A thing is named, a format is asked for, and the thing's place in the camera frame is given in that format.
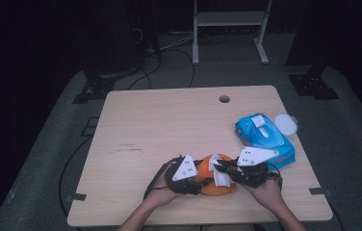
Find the white shelf frame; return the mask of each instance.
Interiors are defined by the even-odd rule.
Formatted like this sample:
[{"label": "white shelf frame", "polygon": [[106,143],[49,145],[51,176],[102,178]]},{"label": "white shelf frame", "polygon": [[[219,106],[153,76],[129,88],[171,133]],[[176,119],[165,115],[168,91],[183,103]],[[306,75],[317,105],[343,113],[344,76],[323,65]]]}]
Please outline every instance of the white shelf frame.
[{"label": "white shelf frame", "polygon": [[259,53],[262,64],[268,64],[269,59],[263,48],[263,38],[268,25],[269,15],[271,12],[272,0],[268,0],[264,11],[255,12],[207,12],[199,13],[197,0],[194,0],[194,41],[193,41],[193,64],[199,64],[198,51],[198,27],[202,26],[250,26],[260,25],[259,38],[254,42]]}]

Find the orange cloth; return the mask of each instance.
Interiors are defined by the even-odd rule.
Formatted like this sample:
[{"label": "orange cloth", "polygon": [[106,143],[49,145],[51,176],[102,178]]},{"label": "orange cloth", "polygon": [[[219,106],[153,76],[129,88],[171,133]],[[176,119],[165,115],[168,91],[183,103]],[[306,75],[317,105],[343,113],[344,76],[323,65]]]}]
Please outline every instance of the orange cloth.
[{"label": "orange cloth", "polygon": [[[221,159],[225,161],[232,160],[230,157],[228,157],[225,154],[218,154]],[[214,173],[209,170],[209,160],[211,159],[212,155],[206,156],[204,159],[202,159],[202,163],[199,164],[196,167],[196,170],[198,171],[198,175],[193,177],[193,181],[195,182],[202,182],[205,179],[208,178],[214,178]],[[237,190],[236,183],[232,183],[230,187],[226,186],[216,186],[215,181],[211,181],[208,186],[203,187],[201,192],[207,195],[224,195],[227,193],[233,193]]]}]

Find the blue tissue box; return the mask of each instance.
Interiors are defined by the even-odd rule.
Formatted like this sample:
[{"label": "blue tissue box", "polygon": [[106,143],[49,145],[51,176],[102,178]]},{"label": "blue tissue box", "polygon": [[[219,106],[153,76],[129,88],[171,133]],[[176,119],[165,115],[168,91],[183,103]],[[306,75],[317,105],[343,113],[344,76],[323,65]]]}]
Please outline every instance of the blue tissue box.
[{"label": "blue tissue box", "polygon": [[295,148],[278,128],[263,114],[243,117],[236,123],[235,133],[245,146],[267,148],[278,152],[267,162],[277,168],[296,161]]}]

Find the hole in table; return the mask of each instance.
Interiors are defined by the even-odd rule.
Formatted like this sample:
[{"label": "hole in table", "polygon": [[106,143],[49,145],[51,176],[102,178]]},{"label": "hole in table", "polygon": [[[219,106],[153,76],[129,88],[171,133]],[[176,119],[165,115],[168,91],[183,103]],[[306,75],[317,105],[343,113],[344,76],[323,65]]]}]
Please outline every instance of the hole in table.
[{"label": "hole in table", "polygon": [[229,98],[229,96],[227,96],[227,95],[221,95],[221,96],[220,96],[220,102],[221,102],[221,103],[229,103],[229,101],[231,101],[231,99]]}]

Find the gray carpet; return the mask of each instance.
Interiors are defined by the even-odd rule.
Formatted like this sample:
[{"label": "gray carpet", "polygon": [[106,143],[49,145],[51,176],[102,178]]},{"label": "gray carpet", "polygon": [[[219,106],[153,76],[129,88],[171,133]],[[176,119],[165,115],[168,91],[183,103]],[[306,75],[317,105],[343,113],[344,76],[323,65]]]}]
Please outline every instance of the gray carpet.
[{"label": "gray carpet", "polygon": [[[326,83],[340,99],[316,100],[298,96],[288,75],[303,73],[308,66],[285,66],[294,34],[267,33],[264,40],[270,64],[262,65],[253,38],[255,35],[218,37],[226,42],[201,45],[200,65],[194,67],[189,57],[180,51],[165,51],[160,68],[150,74],[153,89],[187,88],[194,74],[192,88],[273,85],[277,88],[289,114],[298,120],[298,136],[322,187],[333,195],[328,198],[338,212],[346,230],[362,230],[362,103],[352,92],[346,78],[328,66],[323,73]],[[166,46],[180,37],[162,35]],[[191,56],[191,45],[173,49]],[[146,59],[145,71],[158,65]],[[142,77],[140,71],[116,82],[115,90],[127,90]],[[9,197],[0,209],[0,230],[75,230],[66,223],[59,200],[59,183],[65,164],[61,192],[65,208],[67,198],[75,193],[82,167],[91,145],[82,132],[90,117],[98,117],[103,100],[87,104],[72,104],[86,83],[82,72],[72,76],[39,134],[24,167],[21,169]],[[132,90],[150,88],[146,78]],[[90,121],[93,125],[97,119]],[[94,129],[89,128],[86,134]],[[310,230],[341,230],[334,216],[327,222],[307,222]],[[276,223],[263,224],[267,230],[280,230]],[[232,230],[250,230],[244,225]],[[180,230],[164,227],[160,230]],[[82,230],[115,230],[114,227],[84,227]]]}]

